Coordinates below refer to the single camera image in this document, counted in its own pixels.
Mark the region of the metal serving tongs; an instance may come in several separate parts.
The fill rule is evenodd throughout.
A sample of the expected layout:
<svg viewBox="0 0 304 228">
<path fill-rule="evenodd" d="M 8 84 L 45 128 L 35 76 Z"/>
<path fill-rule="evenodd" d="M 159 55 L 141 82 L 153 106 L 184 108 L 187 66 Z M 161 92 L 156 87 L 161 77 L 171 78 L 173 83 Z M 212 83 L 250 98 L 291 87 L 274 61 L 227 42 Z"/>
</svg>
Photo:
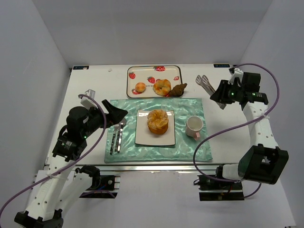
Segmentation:
<svg viewBox="0 0 304 228">
<path fill-rule="evenodd" d="M 205 75 L 203 76 L 198 75 L 195 79 L 195 82 L 199 86 L 201 86 L 208 93 L 209 96 L 212 96 L 215 93 L 215 89 L 210 84 L 208 78 Z"/>
</svg>

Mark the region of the sugared orange bundt bread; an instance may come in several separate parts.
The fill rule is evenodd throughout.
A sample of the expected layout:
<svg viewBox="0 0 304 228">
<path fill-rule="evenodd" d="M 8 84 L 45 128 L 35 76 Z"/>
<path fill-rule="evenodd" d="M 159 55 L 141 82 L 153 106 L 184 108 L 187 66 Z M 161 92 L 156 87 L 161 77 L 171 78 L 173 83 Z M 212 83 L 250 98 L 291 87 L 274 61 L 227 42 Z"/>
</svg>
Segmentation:
<svg viewBox="0 0 304 228">
<path fill-rule="evenodd" d="M 169 127 L 169 118 L 162 109 L 149 112 L 147 116 L 147 126 L 151 133 L 162 135 L 167 132 Z"/>
</svg>

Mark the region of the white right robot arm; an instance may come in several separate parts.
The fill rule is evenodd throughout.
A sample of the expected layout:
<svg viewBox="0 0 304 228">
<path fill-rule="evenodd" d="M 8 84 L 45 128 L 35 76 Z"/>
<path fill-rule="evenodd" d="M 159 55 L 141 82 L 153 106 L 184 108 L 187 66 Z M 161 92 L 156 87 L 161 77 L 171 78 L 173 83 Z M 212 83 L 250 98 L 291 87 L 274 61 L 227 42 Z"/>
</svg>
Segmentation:
<svg viewBox="0 0 304 228">
<path fill-rule="evenodd" d="M 255 181 L 275 184 L 287 161 L 288 152 L 279 148 L 266 115 L 268 98 L 261 93 L 258 73 L 232 69 L 229 80 L 221 80 L 211 100 L 221 104 L 238 102 L 248 126 L 250 148 L 237 164 L 224 164 L 222 177 L 234 181 Z"/>
</svg>

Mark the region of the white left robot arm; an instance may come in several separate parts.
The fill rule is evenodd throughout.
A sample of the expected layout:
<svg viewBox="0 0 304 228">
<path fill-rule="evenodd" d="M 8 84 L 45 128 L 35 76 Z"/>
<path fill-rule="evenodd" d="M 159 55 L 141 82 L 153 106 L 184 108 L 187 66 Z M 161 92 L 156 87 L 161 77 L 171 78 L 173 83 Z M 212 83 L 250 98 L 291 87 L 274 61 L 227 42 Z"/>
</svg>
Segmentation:
<svg viewBox="0 0 304 228">
<path fill-rule="evenodd" d="M 40 181 L 34 200 L 16 214 L 16 223 L 24 228 L 60 228 L 64 213 L 73 203 L 86 190 L 99 189 L 100 170 L 92 165 L 78 168 L 75 179 L 67 187 L 64 184 L 86 148 L 87 138 L 100 128 L 105 130 L 120 123 L 128 114 L 107 100 L 102 104 L 108 113 L 105 114 L 94 99 L 69 111 L 52 151 L 47 175 Z"/>
</svg>

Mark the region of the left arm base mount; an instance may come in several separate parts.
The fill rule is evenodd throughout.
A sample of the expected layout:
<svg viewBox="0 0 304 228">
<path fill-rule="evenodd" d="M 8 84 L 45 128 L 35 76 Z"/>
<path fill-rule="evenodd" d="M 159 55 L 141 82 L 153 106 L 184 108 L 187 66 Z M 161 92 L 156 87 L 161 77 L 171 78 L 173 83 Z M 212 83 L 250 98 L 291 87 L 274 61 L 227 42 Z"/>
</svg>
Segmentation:
<svg viewBox="0 0 304 228">
<path fill-rule="evenodd" d="M 75 178 L 79 173 L 86 173 L 92 185 L 80 195 L 80 198 L 92 199 L 115 199 L 120 188 L 121 176 L 112 174 L 102 174 L 101 171 L 92 165 L 85 165 L 76 168 Z"/>
</svg>

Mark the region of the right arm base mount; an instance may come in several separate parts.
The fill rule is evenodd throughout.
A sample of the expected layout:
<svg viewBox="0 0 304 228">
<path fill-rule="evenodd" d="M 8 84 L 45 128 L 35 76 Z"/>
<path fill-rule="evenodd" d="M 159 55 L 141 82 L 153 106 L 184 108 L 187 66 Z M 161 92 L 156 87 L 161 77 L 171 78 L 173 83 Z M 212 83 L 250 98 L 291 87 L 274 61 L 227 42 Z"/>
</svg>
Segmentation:
<svg viewBox="0 0 304 228">
<path fill-rule="evenodd" d="M 211 174 L 199 170 L 193 182 L 199 187 L 200 201 L 242 201 L 245 199 L 237 164 L 221 164 Z"/>
</svg>

